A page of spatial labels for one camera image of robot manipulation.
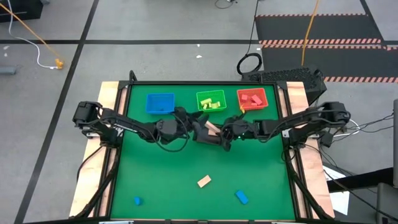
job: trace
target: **black floor mat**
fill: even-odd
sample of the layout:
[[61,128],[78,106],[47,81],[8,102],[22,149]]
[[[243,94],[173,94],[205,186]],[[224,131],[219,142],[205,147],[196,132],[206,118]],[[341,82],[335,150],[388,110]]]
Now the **black floor mat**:
[[[310,15],[257,16],[259,40],[302,40],[310,18]],[[364,14],[317,15],[308,36],[308,40],[314,43],[318,40],[316,44],[375,44],[381,39],[377,27]]]
[[[309,46],[305,65],[315,65],[329,82],[398,82],[398,50],[365,46]],[[301,66],[302,46],[262,49],[264,70]]]

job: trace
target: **wooden table frame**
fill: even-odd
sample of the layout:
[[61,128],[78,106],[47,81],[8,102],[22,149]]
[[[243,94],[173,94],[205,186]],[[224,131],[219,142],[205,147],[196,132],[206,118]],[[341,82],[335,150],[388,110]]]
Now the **wooden table frame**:
[[[114,108],[116,102],[116,95],[118,93],[119,82],[103,82],[99,91],[98,102],[101,103],[105,108]],[[282,109],[282,115],[287,116],[289,113],[298,113],[308,108],[307,97],[304,90],[304,85],[301,82],[287,82],[287,90],[281,88],[278,89],[279,101]],[[123,114],[124,105],[127,96],[127,88],[121,90],[118,113]],[[290,106],[286,105],[286,99],[290,101]],[[89,139],[85,149],[84,158],[87,158],[93,153],[99,146],[99,138]],[[317,141],[309,139],[306,144],[313,146],[318,149]],[[111,169],[113,164],[113,158],[116,154],[115,149],[108,149],[106,155],[105,148],[100,150],[95,156],[93,156],[83,166],[80,172],[80,177],[76,186],[75,196],[73,198],[72,207],[70,210],[70,216],[74,216],[79,213],[84,206],[90,201],[93,194],[99,187],[101,179],[101,171],[103,170],[104,161],[106,156],[109,156],[108,171]],[[298,166],[302,166],[302,170],[305,176],[305,183],[307,189],[313,195],[318,204],[324,209],[324,211],[331,217],[334,217],[333,207],[331,206],[330,195],[326,184],[326,178],[323,173],[323,165],[320,157],[320,153],[311,147],[305,147],[300,150],[299,160],[293,160],[293,167],[298,170]],[[106,208],[110,196],[110,186],[108,185],[103,193],[101,206],[96,208],[99,216],[106,216]],[[308,211],[308,205],[303,199],[303,194],[300,189],[295,186],[298,210],[300,218],[309,218],[308,214],[312,215],[313,218],[317,218],[315,212]]]

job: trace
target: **green mat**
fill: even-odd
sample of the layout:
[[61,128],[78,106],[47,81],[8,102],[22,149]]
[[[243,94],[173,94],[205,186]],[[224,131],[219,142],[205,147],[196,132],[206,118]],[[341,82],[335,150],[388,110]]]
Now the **green mat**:
[[[210,122],[222,124],[227,117],[240,114],[236,90],[245,88],[259,86],[136,85],[132,88],[128,116],[141,122],[174,118],[145,113],[149,93],[175,93],[175,105],[194,112],[198,109],[196,92],[224,90],[227,108],[209,113]],[[274,87],[264,88],[269,106],[250,111],[246,120],[278,119]],[[178,139],[165,147],[176,150],[183,143],[183,139]],[[281,137],[276,136],[266,144],[257,140],[235,141],[230,152],[190,140],[183,151],[169,153],[127,131],[111,218],[293,220],[282,149]],[[211,182],[201,189],[197,182],[206,175]],[[241,204],[235,196],[237,190],[246,194],[248,204]],[[143,199],[143,204],[135,205],[134,197]]]

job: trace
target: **blue rectangular block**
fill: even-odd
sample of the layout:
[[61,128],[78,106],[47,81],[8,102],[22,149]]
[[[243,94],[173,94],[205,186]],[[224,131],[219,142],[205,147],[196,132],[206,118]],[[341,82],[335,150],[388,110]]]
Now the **blue rectangular block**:
[[238,199],[241,201],[242,204],[247,204],[249,202],[248,198],[246,195],[243,193],[243,191],[239,190],[235,193],[235,195],[238,197]]

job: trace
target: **small blue cube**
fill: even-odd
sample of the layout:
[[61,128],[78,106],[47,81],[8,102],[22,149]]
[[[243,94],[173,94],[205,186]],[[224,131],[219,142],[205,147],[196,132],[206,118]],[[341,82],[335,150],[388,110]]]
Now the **small blue cube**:
[[238,199],[241,201],[242,204],[247,204],[249,202],[248,198],[246,195],[243,193],[243,191],[239,190],[235,193],[235,195],[238,197]]
[[134,202],[136,203],[136,205],[141,205],[142,199],[140,197],[134,197]]

